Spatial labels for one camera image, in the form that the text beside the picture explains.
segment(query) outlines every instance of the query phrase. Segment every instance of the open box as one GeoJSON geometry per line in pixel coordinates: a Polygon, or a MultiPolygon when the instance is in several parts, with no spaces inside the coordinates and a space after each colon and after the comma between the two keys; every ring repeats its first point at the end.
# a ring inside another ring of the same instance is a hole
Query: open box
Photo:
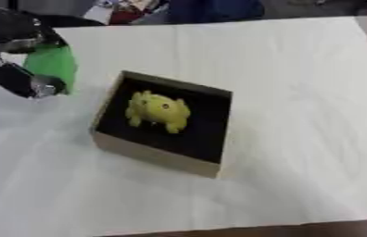
{"type": "Polygon", "coordinates": [[[232,96],[220,89],[123,71],[95,118],[92,134],[103,150],[215,177],[220,170],[232,96]],[[135,92],[147,90],[186,102],[191,117],[183,131],[169,134],[164,124],[148,121],[139,128],[129,125],[125,116],[129,100],[135,92]]]}

